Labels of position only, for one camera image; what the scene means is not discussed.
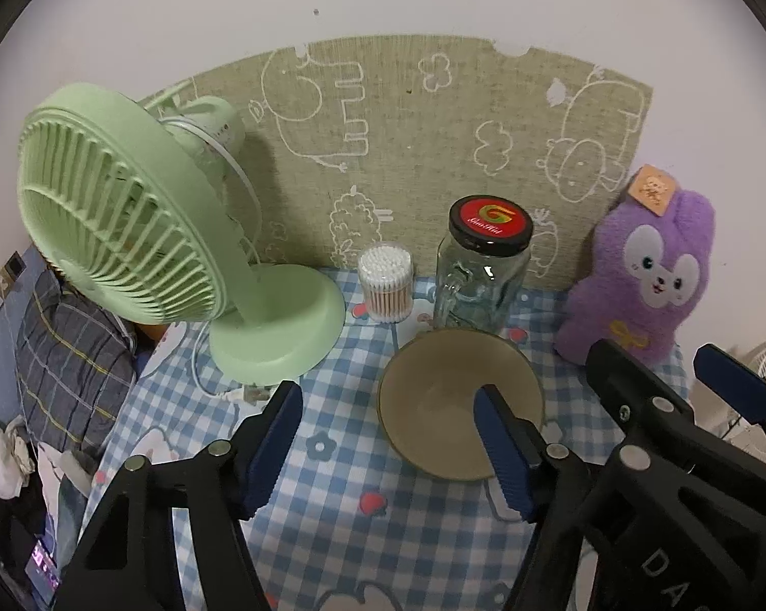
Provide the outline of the floral ceramic bowl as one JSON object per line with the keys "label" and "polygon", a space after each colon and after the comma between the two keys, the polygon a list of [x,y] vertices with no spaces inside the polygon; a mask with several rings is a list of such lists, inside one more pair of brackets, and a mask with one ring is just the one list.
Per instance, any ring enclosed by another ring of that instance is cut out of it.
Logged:
{"label": "floral ceramic bowl", "polygon": [[511,342],[471,329],[417,335],[381,375],[377,412],[385,437],[405,461],[434,477],[493,476],[474,424],[474,396],[491,383],[515,415],[542,426],[544,397],[529,360]]}

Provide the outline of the blue checkered tablecloth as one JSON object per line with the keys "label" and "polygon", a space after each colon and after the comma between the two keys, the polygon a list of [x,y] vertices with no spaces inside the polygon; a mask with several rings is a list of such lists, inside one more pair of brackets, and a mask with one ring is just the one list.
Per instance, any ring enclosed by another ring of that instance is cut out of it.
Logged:
{"label": "blue checkered tablecloth", "polygon": [[[300,382],[304,414],[270,502],[243,528],[276,609],[498,609],[532,530],[496,483],[451,483],[405,462],[377,419],[391,356],[429,328],[434,283],[414,286],[412,316],[367,317],[355,274],[336,348]],[[256,412],[209,354],[202,324],[172,325],[131,389],[93,481],[101,496],[133,454],[191,457]]]}

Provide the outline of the purple plush bunny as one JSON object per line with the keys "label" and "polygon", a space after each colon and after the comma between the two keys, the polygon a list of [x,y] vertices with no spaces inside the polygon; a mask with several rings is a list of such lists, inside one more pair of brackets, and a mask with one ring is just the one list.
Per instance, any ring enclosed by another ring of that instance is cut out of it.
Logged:
{"label": "purple plush bunny", "polygon": [[609,339],[647,366],[664,363],[706,291],[715,235],[707,197],[641,167],[595,227],[591,272],[568,292],[554,338],[559,356],[582,366],[592,344]]}

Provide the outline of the cotton swab container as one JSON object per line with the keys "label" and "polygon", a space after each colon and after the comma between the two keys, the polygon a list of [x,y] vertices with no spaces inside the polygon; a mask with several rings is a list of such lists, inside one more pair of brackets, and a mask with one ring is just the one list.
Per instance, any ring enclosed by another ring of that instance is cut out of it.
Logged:
{"label": "cotton swab container", "polygon": [[402,245],[379,241],[358,258],[359,282],[366,312],[379,323],[398,323],[413,308],[412,255]]}

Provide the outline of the glass jar black lid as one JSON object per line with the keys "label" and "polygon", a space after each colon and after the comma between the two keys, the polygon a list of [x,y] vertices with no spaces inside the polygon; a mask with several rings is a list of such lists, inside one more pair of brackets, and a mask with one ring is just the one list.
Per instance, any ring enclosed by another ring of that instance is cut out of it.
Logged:
{"label": "glass jar black lid", "polygon": [[524,284],[532,236],[532,218],[511,200],[456,200],[437,252],[433,325],[500,334]]}

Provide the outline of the grey plaid bedding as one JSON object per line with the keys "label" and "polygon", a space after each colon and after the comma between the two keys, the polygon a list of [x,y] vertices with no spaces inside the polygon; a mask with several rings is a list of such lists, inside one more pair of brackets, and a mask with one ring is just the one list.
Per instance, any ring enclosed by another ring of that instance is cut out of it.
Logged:
{"label": "grey plaid bedding", "polygon": [[137,381],[129,324],[45,269],[18,327],[14,361],[32,441],[101,459]]}

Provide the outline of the green desk fan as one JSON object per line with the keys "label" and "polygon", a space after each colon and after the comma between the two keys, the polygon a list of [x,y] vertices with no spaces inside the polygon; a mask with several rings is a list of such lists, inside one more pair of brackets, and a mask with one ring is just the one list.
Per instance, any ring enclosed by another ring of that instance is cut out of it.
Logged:
{"label": "green desk fan", "polygon": [[205,323],[228,378],[271,386],[322,362],[344,325],[336,283],[266,265],[225,201],[245,127],[225,99],[140,105],[89,83],[26,117],[18,208],[46,261],[92,301],[140,324]]}

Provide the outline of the white crumpled cloth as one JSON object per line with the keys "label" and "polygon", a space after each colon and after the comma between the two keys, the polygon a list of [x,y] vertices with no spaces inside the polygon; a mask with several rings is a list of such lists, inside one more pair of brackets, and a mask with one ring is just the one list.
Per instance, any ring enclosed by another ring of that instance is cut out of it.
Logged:
{"label": "white crumpled cloth", "polygon": [[17,415],[6,426],[0,424],[0,498],[10,501],[28,484],[35,463],[20,434],[24,418]]}

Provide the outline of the green cartoon wall mat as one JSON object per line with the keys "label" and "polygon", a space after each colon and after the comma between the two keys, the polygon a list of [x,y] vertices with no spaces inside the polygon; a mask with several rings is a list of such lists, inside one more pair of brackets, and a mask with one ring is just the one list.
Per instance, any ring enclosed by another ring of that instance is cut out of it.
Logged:
{"label": "green cartoon wall mat", "polygon": [[652,95],[543,48],[398,35],[253,55],[144,103],[160,117],[200,97],[237,111],[225,200],[263,261],[350,269],[394,241],[429,276],[450,206],[488,193],[533,222],[529,286],[565,290],[625,186]]}

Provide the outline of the wall power outlet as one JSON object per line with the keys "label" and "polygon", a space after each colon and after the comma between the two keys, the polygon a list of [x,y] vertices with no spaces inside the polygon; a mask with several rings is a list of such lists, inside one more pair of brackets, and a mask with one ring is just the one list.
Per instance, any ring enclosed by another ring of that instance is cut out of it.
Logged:
{"label": "wall power outlet", "polygon": [[7,295],[12,292],[14,284],[24,273],[25,268],[24,259],[18,253],[10,255],[10,258],[0,268],[0,297],[2,299],[6,299]]}

